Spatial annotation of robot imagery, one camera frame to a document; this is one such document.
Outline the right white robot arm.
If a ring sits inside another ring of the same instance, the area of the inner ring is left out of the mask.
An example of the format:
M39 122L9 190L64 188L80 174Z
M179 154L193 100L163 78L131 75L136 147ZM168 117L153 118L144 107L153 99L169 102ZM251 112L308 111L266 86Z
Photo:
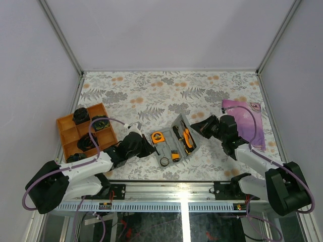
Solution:
M191 125L201 136L214 137L221 142L223 151L236 161L240 161L262 176L257 178L243 173L231 179L230 193L236 199L245 195L255 196L269 202L280 216L291 212L303 213L302 208L315 208L315 201L299 165L295 162L281 163L256 151L250 142L238 134L233 116L220 118L212 115L202 122Z

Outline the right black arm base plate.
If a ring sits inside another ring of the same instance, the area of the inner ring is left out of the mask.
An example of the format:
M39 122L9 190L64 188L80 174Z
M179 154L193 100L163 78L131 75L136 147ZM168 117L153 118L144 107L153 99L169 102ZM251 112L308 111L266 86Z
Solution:
M209 193L215 196L216 200L244 200L250 196L242 192L239 181L246 177L253 177L250 173L243 173L231 178L230 181L214 181Z

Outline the orange tape measure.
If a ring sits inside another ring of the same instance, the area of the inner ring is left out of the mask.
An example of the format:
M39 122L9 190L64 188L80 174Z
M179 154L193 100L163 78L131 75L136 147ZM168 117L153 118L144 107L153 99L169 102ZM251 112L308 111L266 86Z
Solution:
M153 147L154 147L156 153L158 155L160 155L160 153L158 152L158 150L156 148L156 144L165 141L164 135L162 134L162 132L154 132L154 133L151 134L151 140L152 140Z

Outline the orange black pliers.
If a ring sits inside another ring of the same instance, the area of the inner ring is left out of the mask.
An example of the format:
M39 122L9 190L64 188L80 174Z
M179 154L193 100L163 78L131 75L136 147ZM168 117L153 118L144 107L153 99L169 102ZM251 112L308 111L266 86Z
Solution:
M187 154L190 154L194 149L195 149L195 143L194 140L190 134L189 129L187 128L187 126L185 125L185 123L183 121L180 121L181 123L181 127L183 129L183 142L184 142L184 147L185 147L185 151Z

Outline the grey plastic tool case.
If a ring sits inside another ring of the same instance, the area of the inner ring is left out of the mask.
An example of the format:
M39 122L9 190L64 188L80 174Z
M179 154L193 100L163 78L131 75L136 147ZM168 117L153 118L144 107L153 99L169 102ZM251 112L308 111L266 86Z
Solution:
M183 129L181 127L180 121L183 121L185 123L185 125L189 129L190 134L191 134L191 136L194 140L194 143L195 143L195 149L190 154L186 153L183 140L179 141L172 130L172 126L177 126L179 128L179 134L183 138ZM158 152L160 153L160 155L158 155L155 152L155 157L156 157L159 167L161 167L161 168L167 168L167 167L170 167L173 165L177 165L177 164L181 163L182 161L185 161L185 160L191 158L192 155L195 154L196 151L200 148L200 143L198 141L198 138L194 134L193 130L191 129L186 116L183 114L179 114L171 126L151 132L149 134L149 138L150 138L151 142L152 142L151 134L154 132L162 132L162 134L164 135L164 138L165 138L164 142L156 144L156 148L157 148ZM172 150L178 150L178 152L180 154L180 161L178 161L178 162L172 161L172 155L171 155ZM163 157L166 157L169 159L169 165L166 167L162 167L159 163L160 159Z

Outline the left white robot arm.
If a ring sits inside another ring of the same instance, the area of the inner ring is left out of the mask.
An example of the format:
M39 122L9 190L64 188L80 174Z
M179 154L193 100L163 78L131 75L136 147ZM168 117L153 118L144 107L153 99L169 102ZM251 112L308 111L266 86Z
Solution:
M144 135L130 132L122 141L92 156L63 165L47 162L25 187L23 207L30 198L39 214L54 210L61 202L85 196L88 199L112 197L111 183L105 173L123 166L133 157L143 158L155 152Z

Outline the yellow black screwdriver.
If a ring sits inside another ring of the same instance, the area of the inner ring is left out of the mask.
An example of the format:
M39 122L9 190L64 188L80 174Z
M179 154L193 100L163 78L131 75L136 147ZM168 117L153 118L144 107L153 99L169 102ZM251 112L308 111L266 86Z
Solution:
M179 134L179 128L177 126L172 126L172 130L173 130L174 134L176 135L177 139L179 141L181 141L182 140L182 137Z

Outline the small black tape roll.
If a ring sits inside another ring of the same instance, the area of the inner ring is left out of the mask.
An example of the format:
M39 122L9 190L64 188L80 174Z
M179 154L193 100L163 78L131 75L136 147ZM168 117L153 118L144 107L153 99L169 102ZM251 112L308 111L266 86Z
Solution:
M160 159L159 163L162 167L166 167L169 165L169 159L166 157L163 157Z

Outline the screwdriver bit set holder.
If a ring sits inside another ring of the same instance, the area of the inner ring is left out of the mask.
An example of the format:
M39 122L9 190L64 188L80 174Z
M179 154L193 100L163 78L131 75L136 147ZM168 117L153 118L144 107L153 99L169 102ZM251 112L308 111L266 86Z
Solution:
M173 162L180 161L180 154L179 154L178 150L172 150L171 155L172 155L172 161Z

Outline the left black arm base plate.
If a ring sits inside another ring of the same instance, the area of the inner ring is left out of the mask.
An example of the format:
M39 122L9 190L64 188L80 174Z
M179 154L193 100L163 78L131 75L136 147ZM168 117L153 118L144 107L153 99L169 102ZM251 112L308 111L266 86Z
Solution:
M125 184L112 184L108 193L101 195L101 200L124 200L126 195Z

